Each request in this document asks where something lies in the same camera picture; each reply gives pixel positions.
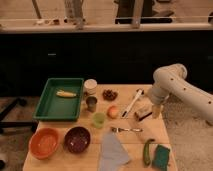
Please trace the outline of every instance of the green sponge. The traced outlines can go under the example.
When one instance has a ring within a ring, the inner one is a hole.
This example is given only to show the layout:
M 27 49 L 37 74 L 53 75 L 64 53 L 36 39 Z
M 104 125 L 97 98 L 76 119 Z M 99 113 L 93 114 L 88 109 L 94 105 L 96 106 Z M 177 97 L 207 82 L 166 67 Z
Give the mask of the green sponge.
M 170 149 L 162 145 L 158 145 L 155 150 L 155 157 L 152 161 L 152 166 L 159 168 L 161 171 L 167 171 L 169 152 Z

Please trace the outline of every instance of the round container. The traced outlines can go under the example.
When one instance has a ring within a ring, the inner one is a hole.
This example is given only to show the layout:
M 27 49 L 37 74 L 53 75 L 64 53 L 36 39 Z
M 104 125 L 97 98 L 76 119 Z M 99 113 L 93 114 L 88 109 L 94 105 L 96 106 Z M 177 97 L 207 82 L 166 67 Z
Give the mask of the round container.
M 88 79 L 84 82 L 84 90 L 89 94 L 95 94 L 97 88 L 97 81 L 94 79 Z
M 64 145 L 71 153 L 81 153 L 90 144 L 90 133 L 84 127 L 70 129 L 64 138 Z
M 95 96 L 89 96 L 86 99 L 87 109 L 90 112 L 95 112 L 98 99 Z
M 35 158 L 42 160 L 51 156 L 58 145 L 58 131 L 53 128 L 42 128 L 31 137 L 29 150 Z
M 92 117 L 92 124 L 96 128 L 102 128 L 104 125 L 106 115 L 103 113 L 95 113 Z

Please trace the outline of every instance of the black wall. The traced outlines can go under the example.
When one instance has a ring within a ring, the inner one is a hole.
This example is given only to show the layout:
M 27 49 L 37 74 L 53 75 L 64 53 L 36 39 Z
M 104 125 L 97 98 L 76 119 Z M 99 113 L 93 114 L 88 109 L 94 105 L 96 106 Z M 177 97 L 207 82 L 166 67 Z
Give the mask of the black wall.
M 48 77 L 153 83 L 173 63 L 212 90 L 213 31 L 0 34 L 0 96 L 40 95 Z

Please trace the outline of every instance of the green cup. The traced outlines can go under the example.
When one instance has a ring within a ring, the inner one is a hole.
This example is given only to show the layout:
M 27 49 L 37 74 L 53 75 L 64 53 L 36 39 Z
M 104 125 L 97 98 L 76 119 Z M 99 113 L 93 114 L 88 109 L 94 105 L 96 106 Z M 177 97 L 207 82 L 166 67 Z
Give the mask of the green cup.
M 103 113 L 95 113 L 92 117 L 92 124 L 96 128 L 102 128 L 104 125 L 106 115 Z

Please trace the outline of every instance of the brown cup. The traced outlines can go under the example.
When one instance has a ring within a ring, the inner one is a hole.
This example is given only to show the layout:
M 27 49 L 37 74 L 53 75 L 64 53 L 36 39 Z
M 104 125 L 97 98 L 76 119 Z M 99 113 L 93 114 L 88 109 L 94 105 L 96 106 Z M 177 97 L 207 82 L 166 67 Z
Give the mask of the brown cup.
M 90 112 L 96 111 L 96 105 L 97 105 L 98 99 L 95 96 L 89 96 L 86 99 L 87 109 Z

